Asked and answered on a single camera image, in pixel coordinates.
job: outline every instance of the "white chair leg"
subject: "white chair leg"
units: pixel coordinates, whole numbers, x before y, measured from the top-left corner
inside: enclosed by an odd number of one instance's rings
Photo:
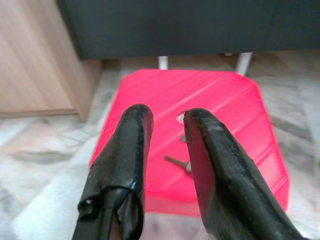
[[[238,62],[236,64],[236,72],[240,75],[246,75],[250,60],[252,57],[252,52],[242,52],[240,53]]]
[[[168,70],[169,69],[168,56],[158,56],[158,63],[159,63],[160,70]]]

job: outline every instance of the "wooden cabinet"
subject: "wooden cabinet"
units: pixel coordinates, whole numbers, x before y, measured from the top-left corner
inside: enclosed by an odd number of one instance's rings
[[[55,0],[0,0],[0,117],[85,120],[100,70],[79,60]]]

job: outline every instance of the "tiled floor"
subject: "tiled floor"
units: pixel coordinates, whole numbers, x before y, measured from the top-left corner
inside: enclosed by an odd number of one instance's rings
[[[233,71],[237,56],[170,57],[172,69]],[[88,121],[76,115],[0,120],[0,240],[70,240],[88,161],[120,79],[157,58],[105,63]],[[247,74],[261,87],[292,185],[287,214],[320,238],[320,51],[255,53]],[[141,239],[208,239],[198,218],[146,216]]]

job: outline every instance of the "marble floor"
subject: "marble floor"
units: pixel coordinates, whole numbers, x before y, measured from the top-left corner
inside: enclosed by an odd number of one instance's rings
[[[172,69],[234,71],[237,55],[169,58]],[[87,122],[76,115],[0,119],[0,240],[70,240],[77,203],[120,80],[157,58],[104,63]],[[248,77],[259,83],[290,176],[287,214],[320,239],[320,51],[254,53]],[[210,239],[198,218],[147,214],[148,240]]]

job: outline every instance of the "stool seat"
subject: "stool seat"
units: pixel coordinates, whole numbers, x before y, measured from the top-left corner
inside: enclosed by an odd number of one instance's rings
[[[136,71],[119,86],[90,164],[114,133],[122,113],[134,104],[147,105],[154,119],[145,178],[147,212],[200,216],[192,176],[164,158],[189,160],[183,114],[192,108],[209,110],[227,126],[287,209],[288,171],[255,82],[234,72]]]

